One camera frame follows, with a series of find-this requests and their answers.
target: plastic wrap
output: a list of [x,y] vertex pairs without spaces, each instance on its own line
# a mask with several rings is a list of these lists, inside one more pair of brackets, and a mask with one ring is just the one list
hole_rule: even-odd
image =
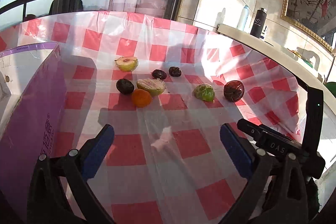
[[[0,37],[8,47],[60,44],[68,91],[56,156],[80,148],[106,123],[114,127],[115,141],[88,183],[117,223],[218,223],[246,184],[219,139],[223,123],[245,118],[300,139],[295,77],[228,37],[119,12],[47,16]],[[114,60],[121,56],[136,56],[139,66],[120,71]],[[171,66],[182,75],[169,76]],[[136,86],[155,69],[167,73],[166,90],[149,106],[136,108],[116,89],[117,80]],[[245,87],[236,103],[223,95],[231,80]],[[213,102],[194,96],[200,84],[213,87]],[[67,197],[81,215],[70,190]]]

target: blue gripper pad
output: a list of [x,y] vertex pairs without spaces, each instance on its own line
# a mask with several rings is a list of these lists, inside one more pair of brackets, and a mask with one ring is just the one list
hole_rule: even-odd
[[113,144],[113,127],[109,124],[105,125],[97,137],[89,141],[95,142],[95,145],[91,148],[82,165],[82,177],[84,181],[95,177],[104,157]]
[[253,174],[252,159],[240,143],[240,137],[228,124],[221,126],[219,136],[239,175],[249,180]]

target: prune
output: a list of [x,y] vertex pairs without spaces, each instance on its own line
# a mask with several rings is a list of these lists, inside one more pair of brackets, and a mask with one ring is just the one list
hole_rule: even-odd
[[244,95],[245,88],[242,82],[233,80],[224,86],[224,97],[229,102],[238,102]]
[[164,80],[167,78],[167,74],[160,69],[156,69],[152,72],[152,76],[154,79],[160,79],[160,80]]
[[169,74],[173,77],[180,77],[182,74],[182,71],[178,67],[170,67]]
[[117,81],[117,90],[121,93],[121,94],[131,94],[134,91],[134,85],[132,84],[131,81],[123,78]]

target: halved pear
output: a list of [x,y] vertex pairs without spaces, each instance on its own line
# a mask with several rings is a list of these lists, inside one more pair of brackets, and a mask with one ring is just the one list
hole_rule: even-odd
[[115,65],[122,71],[133,71],[139,65],[139,61],[134,56],[120,57],[115,60]]

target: screw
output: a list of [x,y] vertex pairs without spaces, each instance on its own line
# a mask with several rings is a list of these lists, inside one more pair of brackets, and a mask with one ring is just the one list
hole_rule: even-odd
[[70,157],[74,157],[74,156],[76,156],[78,154],[78,150],[77,149],[72,149],[72,150],[70,150],[70,152],[69,152],[69,156]]
[[46,154],[41,154],[40,156],[39,156],[39,160],[40,161],[43,161],[43,160],[45,160],[46,159]]
[[263,150],[263,149],[261,149],[261,148],[259,148],[259,149],[257,149],[257,154],[258,154],[259,156],[264,156],[264,155],[266,155],[266,151]]
[[293,153],[289,153],[289,154],[288,154],[288,157],[289,157],[291,160],[295,160],[295,159],[296,159],[296,156],[295,156]]

